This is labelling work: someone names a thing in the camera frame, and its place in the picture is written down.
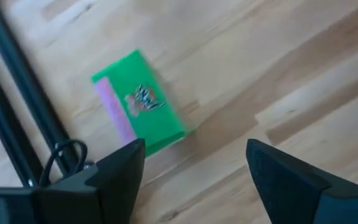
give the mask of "black rail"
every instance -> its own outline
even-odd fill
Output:
[[[0,140],[23,186],[36,187],[43,170],[15,112],[0,86]]]
[[[0,53],[4,59],[17,87],[19,88],[30,112],[37,123],[51,151],[55,146],[69,139],[69,135],[59,120],[52,104],[48,100],[35,72],[26,59],[19,44],[9,29],[0,11]],[[75,170],[78,156],[74,147],[64,150],[57,159],[63,175],[70,175]]]

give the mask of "black wire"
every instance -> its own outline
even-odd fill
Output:
[[[40,187],[46,187],[48,185],[50,169],[52,168],[52,164],[55,161],[55,159],[59,157],[60,152],[67,150],[67,149],[71,149],[75,144],[77,144],[81,150],[80,159],[75,167],[75,170],[71,171],[66,177],[63,177],[63,178],[67,178],[67,177],[74,175],[74,174],[78,173],[79,171],[83,170],[84,164],[85,164],[85,159],[86,159],[86,156],[88,155],[88,147],[86,146],[86,144],[83,141],[80,141],[77,139],[69,139],[69,140],[63,141],[60,144],[56,145],[55,150],[50,155],[48,162],[45,165],[45,169],[41,173],[41,178],[40,178],[40,183],[39,183]]]

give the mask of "pink label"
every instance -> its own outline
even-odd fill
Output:
[[[96,83],[96,91],[103,100],[104,106],[113,120],[114,125],[120,132],[124,144],[129,144],[135,140],[137,137],[134,129],[128,120],[116,92],[112,88],[108,77],[104,77]]]

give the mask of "wooden floor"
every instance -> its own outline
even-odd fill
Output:
[[[135,48],[195,128],[147,159],[134,223],[269,223],[245,159],[249,138],[358,183],[358,0],[0,2],[90,159],[122,146],[90,76]],[[0,81],[45,162],[1,59]],[[20,182],[0,143],[8,185]]]

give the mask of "black plastic part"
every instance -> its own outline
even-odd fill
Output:
[[[48,147],[69,139],[68,133],[49,102],[42,86],[0,12],[0,53],[37,123]],[[73,147],[63,152],[57,164],[63,175],[75,168],[78,156]]]
[[[138,139],[46,189],[0,189],[0,223],[128,224],[144,159]]]
[[[38,186],[42,164],[0,86],[0,140],[23,186]]]
[[[358,223],[358,185],[250,139],[251,176],[273,224]]]

